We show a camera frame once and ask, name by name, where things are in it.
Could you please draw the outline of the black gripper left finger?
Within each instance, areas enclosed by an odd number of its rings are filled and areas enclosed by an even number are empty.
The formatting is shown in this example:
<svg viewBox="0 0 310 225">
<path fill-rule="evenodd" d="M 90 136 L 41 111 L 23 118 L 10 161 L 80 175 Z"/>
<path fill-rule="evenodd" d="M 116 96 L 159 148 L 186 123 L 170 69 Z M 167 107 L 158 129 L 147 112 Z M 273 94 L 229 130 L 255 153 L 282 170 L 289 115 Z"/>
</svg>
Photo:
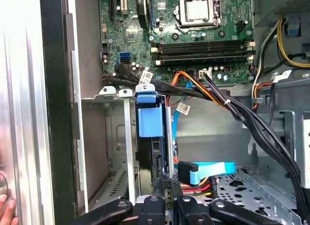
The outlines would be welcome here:
<svg viewBox="0 0 310 225">
<path fill-rule="evenodd" d="M 88 212 L 71 225 L 164 225 L 164 181 L 156 178 L 153 194 L 137 198 L 135 204 L 125 199 L 116 199 Z"/>
</svg>

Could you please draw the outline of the person's hand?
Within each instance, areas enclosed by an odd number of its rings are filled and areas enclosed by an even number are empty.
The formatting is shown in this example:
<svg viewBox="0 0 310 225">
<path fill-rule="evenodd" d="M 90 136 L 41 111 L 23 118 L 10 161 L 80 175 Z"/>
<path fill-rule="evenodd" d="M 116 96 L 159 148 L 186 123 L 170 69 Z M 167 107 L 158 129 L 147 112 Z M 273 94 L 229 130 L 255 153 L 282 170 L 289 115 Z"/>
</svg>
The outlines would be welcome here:
<svg viewBox="0 0 310 225">
<path fill-rule="evenodd" d="M 0 225 L 19 224 L 19 218 L 15 216 L 15 208 L 15 199 L 8 199 L 6 194 L 0 195 Z"/>
</svg>

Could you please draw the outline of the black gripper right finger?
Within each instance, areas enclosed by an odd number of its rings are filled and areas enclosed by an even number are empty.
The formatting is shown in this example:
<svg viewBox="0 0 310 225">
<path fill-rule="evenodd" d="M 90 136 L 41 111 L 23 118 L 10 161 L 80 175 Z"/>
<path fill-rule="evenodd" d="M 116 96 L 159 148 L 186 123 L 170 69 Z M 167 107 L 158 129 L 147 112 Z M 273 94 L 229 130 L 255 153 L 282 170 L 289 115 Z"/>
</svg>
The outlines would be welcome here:
<svg viewBox="0 0 310 225">
<path fill-rule="evenodd" d="M 233 202 L 217 197 L 214 183 L 201 187 L 182 187 L 178 181 L 170 183 L 176 222 L 183 225 L 214 225 L 214 219 L 223 225 L 279 225 L 272 220 L 247 210 Z"/>
</svg>

